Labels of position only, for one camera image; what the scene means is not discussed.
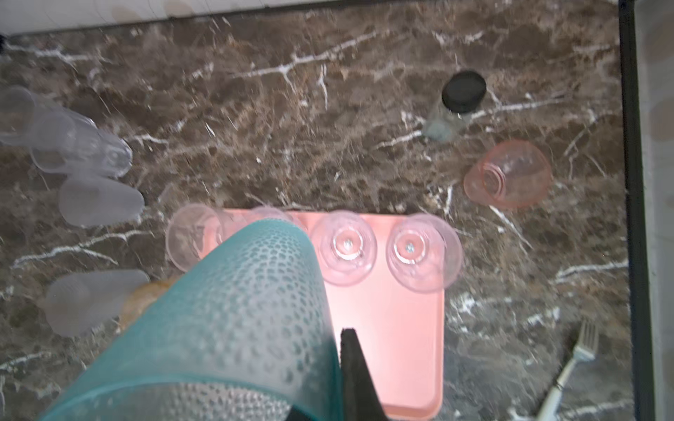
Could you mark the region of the tall teal textured tumbler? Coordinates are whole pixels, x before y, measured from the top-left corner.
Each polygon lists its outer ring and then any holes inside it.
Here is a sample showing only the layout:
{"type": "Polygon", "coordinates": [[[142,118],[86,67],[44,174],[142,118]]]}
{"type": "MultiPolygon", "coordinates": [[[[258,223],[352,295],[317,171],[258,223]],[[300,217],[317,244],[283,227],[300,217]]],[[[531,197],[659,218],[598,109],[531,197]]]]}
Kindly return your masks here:
{"type": "Polygon", "coordinates": [[[340,420],[342,375],[312,242],[265,219],[114,340],[47,420],[340,420]]]}

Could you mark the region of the pink short plastic cup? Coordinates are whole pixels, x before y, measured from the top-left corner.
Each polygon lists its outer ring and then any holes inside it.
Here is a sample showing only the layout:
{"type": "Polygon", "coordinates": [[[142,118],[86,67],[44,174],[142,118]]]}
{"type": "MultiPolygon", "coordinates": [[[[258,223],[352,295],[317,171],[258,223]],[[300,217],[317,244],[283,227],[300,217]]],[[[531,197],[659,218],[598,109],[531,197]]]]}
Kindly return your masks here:
{"type": "Polygon", "coordinates": [[[474,203],[509,210],[540,203],[551,183],[551,166],[543,152],[528,141],[509,140],[470,169],[463,188],[474,203]]]}

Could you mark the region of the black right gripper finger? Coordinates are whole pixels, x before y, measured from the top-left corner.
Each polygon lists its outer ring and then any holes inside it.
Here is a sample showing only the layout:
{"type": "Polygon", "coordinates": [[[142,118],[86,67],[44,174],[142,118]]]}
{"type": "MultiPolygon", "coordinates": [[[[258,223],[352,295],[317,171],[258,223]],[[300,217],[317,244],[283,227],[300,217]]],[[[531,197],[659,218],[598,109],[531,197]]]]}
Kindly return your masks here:
{"type": "Polygon", "coordinates": [[[388,421],[370,370],[365,360],[356,330],[341,332],[342,395],[345,420],[388,421]]]}

